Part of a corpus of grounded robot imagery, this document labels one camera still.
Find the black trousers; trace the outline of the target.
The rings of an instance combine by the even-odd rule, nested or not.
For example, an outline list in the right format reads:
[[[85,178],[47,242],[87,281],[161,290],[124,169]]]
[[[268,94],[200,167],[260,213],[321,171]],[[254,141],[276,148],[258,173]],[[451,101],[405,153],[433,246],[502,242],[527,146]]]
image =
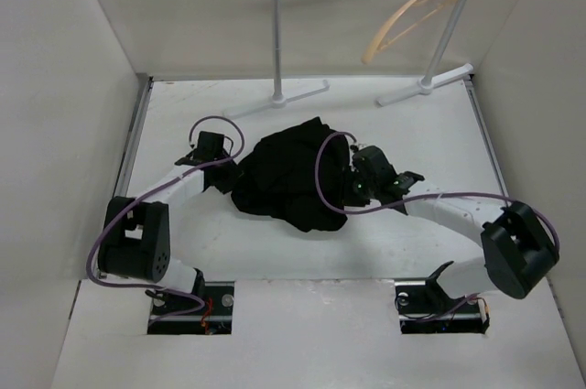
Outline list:
[[[343,210],[368,201],[353,192],[348,136],[310,119],[262,138],[240,163],[231,191],[237,210],[282,220],[302,232],[337,232]]]

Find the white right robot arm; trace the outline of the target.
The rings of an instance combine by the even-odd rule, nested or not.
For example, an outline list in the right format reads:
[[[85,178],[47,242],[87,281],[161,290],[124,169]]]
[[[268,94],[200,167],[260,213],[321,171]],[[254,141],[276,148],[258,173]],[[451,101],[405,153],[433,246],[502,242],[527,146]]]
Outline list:
[[[498,290],[523,299],[559,261],[559,240],[527,204],[484,192],[448,192],[389,164],[355,163],[355,196],[388,209],[434,222],[476,243],[483,254],[448,262],[425,288],[427,305],[438,312],[458,297]]]

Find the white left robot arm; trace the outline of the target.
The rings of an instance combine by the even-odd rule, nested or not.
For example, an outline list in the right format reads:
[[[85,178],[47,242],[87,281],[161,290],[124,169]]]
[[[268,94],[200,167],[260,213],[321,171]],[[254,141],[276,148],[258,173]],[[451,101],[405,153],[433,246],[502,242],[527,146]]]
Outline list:
[[[113,198],[99,237],[98,269],[137,279],[143,288],[175,292],[183,313],[198,313],[205,304],[205,280],[201,270],[172,256],[174,227],[189,200],[208,188],[227,193],[239,177],[237,164],[227,157],[210,163],[182,158],[138,197]]]

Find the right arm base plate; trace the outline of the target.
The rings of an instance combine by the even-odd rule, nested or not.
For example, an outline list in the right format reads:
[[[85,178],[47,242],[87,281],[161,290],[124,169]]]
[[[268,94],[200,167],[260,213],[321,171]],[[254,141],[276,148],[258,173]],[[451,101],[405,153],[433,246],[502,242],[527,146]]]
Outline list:
[[[395,282],[394,304],[404,335],[481,334],[490,327],[490,312],[477,294],[449,297],[435,282]]]

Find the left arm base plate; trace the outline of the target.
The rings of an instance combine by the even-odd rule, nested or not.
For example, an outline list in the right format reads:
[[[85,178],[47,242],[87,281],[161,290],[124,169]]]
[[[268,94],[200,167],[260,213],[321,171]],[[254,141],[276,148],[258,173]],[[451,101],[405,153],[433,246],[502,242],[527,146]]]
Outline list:
[[[146,291],[151,299],[149,335],[230,335],[233,327],[235,282],[208,282],[201,298]]]

